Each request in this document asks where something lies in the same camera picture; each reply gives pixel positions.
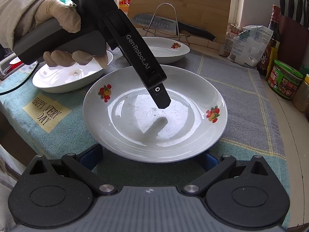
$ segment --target hand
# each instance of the hand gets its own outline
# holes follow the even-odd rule
[[[66,31],[76,33],[80,31],[81,19],[75,8],[67,6],[59,0],[45,0],[38,7],[35,13],[36,26],[55,17],[60,26]],[[69,67],[74,63],[80,65],[88,64],[94,58],[102,68],[107,69],[108,57],[92,56],[83,51],[76,51],[72,54],[66,51],[55,50],[53,52],[45,52],[44,60],[49,67],[64,66]]]

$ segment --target teal tablecloth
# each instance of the teal tablecloth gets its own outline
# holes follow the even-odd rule
[[[114,60],[106,73],[128,66],[118,49],[113,51],[113,55]],[[283,143],[259,73],[195,51],[172,65],[207,79],[220,91],[228,106],[226,130],[211,150],[219,155],[230,154],[239,160],[250,160],[255,154],[262,155],[289,193]],[[0,91],[21,82],[29,70],[24,66],[9,76],[0,85]],[[30,80],[18,90],[0,96],[0,110],[37,153],[48,158],[60,158],[69,152],[80,153],[96,143],[82,118],[82,103],[90,86],[69,93],[51,94],[37,89]],[[38,111],[31,117],[26,111],[32,104]],[[171,164],[147,164],[124,159],[105,150],[104,158],[94,172],[117,186],[183,186],[204,171],[194,159]]]

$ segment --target black cable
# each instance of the black cable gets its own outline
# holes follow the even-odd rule
[[[0,96],[2,95],[6,95],[12,91],[15,91],[17,90],[19,87],[21,87],[25,82],[27,82],[29,80],[29,78],[35,73],[35,71],[37,70],[38,66],[39,66],[40,63],[37,63],[37,65],[34,67],[34,69],[32,70],[32,72],[28,75],[28,77],[21,83],[19,84],[18,86],[14,87],[13,89],[10,89],[10,90],[7,90],[5,92],[0,92]]]

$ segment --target plate rim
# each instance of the plate rim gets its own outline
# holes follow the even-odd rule
[[[184,70],[184,71],[186,71],[186,72],[190,72],[190,73],[192,73],[192,74],[194,74],[194,75],[196,75],[196,76],[199,76],[200,78],[202,78],[203,80],[205,80],[208,84],[210,84],[210,85],[219,93],[219,95],[221,96],[221,99],[222,99],[222,101],[224,102],[224,104],[225,104],[225,106],[226,106],[227,117],[226,117],[226,120],[225,120],[225,123],[224,123],[224,128],[223,128],[222,132],[220,133],[220,135],[216,138],[216,140],[214,140],[214,141],[208,146],[208,148],[206,148],[205,150],[200,151],[200,152],[197,152],[197,153],[194,153],[194,154],[192,154],[192,155],[186,157],[185,159],[179,158],[179,159],[160,160],[160,161],[145,161],[145,160],[143,160],[142,158],[139,158],[139,157],[138,157],[138,158],[135,158],[135,159],[132,159],[132,158],[130,158],[129,156],[126,156],[126,155],[124,155],[124,154],[122,154],[122,153],[119,153],[119,152],[118,152],[117,150],[115,150],[115,149],[109,149],[109,147],[106,147],[106,146],[105,146],[105,145],[107,145],[107,143],[106,143],[105,145],[102,145],[103,148],[106,148],[106,149],[109,150],[110,152],[112,152],[112,153],[114,153],[114,154],[116,154],[116,155],[118,155],[118,156],[121,156],[121,157],[123,157],[123,158],[129,159],[129,160],[138,161],[138,162],[144,162],[144,163],[162,164],[162,163],[173,163],[173,162],[178,162],[178,161],[183,161],[183,160],[187,160],[187,159],[193,158],[193,157],[195,157],[195,156],[197,156],[197,155],[199,155],[199,154],[205,152],[206,150],[210,149],[214,144],[216,144],[216,143],[219,141],[219,139],[222,137],[222,135],[223,135],[223,133],[224,133],[226,127],[227,127],[227,124],[228,124],[228,106],[227,106],[227,104],[226,104],[226,102],[225,102],[223,96],[221,95],[221,93],[218,91],[218,89],[217,89],[216,87],[214,87],[208,80],[206,80],[206,79],[203,78],[202,76],[200,76],[200,75],[198,75],[198,74],[196,74],[196,73],[194,73],[194,72],[191,72],[191,71],[189,71],[189,70],[182,69],[182,68],[180,68],[180,67],[176,67],[176,66],[170,66],[170,67],[173,67],[173,68],[176,68],[176,69],[181,69],[181,70]],[[129,68],[130,68],[130,69],[134,69],[132,66],[124,67],[124,68],[121,68],[121,69],[129,69]],[[110,72],[109,74],[112,74],[112,73],[114,73],[114,72],[117,72],[117,71],[119,71],[119,70],[121,70],[121,69],[112,71],[112,72]],[[86,121],[85,121],[85,108],[84,108],[84,104],[86,104],[85,102],[86,102],[86,97],[87,97],[88,93],[89,93],[89,92],[91,91],[91,89],[92,89],[101,79],[103,79],[105,76],[101,77],[99,80],[97,80],[97,81],[90,87],[90,89],[87,91],[87,93],[86,93],[86,95],[85,95],[85,98],[84,98],[84,100],[83,100],[83,103],[82,103],[82,118],[83,118],[84,124],[85,124],[85,126],[86,126],[88,132],[91,134],[91,136],[92,136],[99,144],[100,144],[100,142],[94,137],[94,135],[92,135],[92,133],[90,132],[89,127],[88,127],[88,125],[87,125],[87,123],[86,123]]]
[[[166,38],[166,37],[157,37],[157,36],[143,36],[143,38],[163,38],[163,39],[168,39],[168,40],[172,40],[172,41],[175,42],[175,43],[182,44],[182,45],[184,45],[184,46],[187,47],[187,52],[182,53],[182,54],[180,54],[180,55],[179,55],[179,54],[178,54],[178,55],[169,55],[169,56],[155,55],[154,57],[166,57],[166,58],[168,58],[168,57],[182,56],[182,55],[187,55],[187,54],[191,51],[190,47],[187,46],[186,44],[184,44],[184,43],[182,43],[182,42],[179,42],[179,41],[176,41],[176,40],[173,40],[173,39],[170,39],[170,38]]]
[[[111,53],[110,51],[106,51],[106,53],[107,52],[109,52],[111,55],[112,55],[112,59],[108,62],[108,64],[107,65],[109,65],[113,60],[114,60],[114,55],[113,55],[113,53]],[[80,79],[78,79],[78,80],[74,80],[74,81],[71,81],[71,82],[69,82],[69,83],[66,83],[66,84],[61,84],[61,85],[56,85],[56,86],[49,86],[49,87],[38,87],[38,86],[36,86],[35,84],[34,84],[34,82],[33,82],[33,79],[34,79],[34,76],[36,75],[36,73],[37,72],[39,72],[39,70],[40,69],[38,69],[36,72],[35,72],[35,74],[33,75],[33,77],[32,77],[32,84],[36,87],[36,88],[39,88],[39,89],[41,89],[41,90],[43,90],[43,89],[57,89],[58,87],[62,87],[62,86],[66,86],[66,85],[70,85],[70,84],[72,84],[72,83],[75,83],[76,81],[79,81]]]

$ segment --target gray ribbed surface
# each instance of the gray ribbed surface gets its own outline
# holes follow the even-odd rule
[[[18,226],[13,232],[39,232]],[[100,197],[93,209],[74,224],[48,232],[202,232],[237,231],[216,221],[197,197],[175,187],[123,187]],[[283,231],[280,227],[265,231]]]

